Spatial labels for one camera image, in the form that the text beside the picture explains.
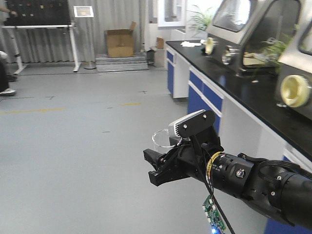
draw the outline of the white sneaker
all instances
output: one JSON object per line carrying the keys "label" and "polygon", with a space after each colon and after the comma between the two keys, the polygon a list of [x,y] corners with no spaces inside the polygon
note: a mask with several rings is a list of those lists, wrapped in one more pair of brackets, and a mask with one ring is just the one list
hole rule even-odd
{"label": "white sneaker", "polygon": [[13,96],[15,94],[16,94],[16,91],[14,89],[6,89],[0,92],[0,96]]}

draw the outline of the cardboard box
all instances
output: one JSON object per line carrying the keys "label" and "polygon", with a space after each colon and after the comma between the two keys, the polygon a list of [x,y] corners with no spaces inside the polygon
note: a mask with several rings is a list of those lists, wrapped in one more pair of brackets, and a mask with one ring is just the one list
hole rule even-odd
{"label": "cardboard box", "polygon": [[130,29],[105,31],[109,57],[132,57],[134,55],[133,30],[135,29],[136,25],[136,22],[132,22]]}
{"label": "cardboard box", "polygon": [[163,38],[157,38],[156,48],[161,49],[161,50],[164,49],[164,39]]}

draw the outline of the sign board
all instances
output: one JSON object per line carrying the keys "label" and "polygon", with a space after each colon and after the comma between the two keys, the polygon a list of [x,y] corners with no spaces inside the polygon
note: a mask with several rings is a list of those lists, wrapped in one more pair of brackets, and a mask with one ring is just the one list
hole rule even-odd
{"label": "sign board", "polygon": [[92,6],[74,6],[76,18],[94,17]]}

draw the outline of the robotic arm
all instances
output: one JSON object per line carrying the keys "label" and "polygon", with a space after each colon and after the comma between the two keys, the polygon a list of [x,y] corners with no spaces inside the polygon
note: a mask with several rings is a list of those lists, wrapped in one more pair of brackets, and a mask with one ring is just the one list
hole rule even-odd
{"label": "robotic arm", "polygon": [[312,174],[291,162],[224,153],[214,121],[212,111],[201,110],[170,124],[174,148],[167,154],[143,151],[155,169],[149,172],[151,183],[193,177],[204,182],[210,194],[217,188],[266,217],[312,230]]}

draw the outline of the person's hand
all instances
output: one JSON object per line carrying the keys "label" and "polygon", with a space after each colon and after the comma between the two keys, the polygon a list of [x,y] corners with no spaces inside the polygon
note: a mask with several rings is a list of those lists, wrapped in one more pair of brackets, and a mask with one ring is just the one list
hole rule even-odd
{"label": "person's hand", "polygon": [[17,14],[16,11],[11,11],[10,14],[11,14],[12,16],[14,16],[14,17],[17,17],[17,16],[18,16],[18,14]]}

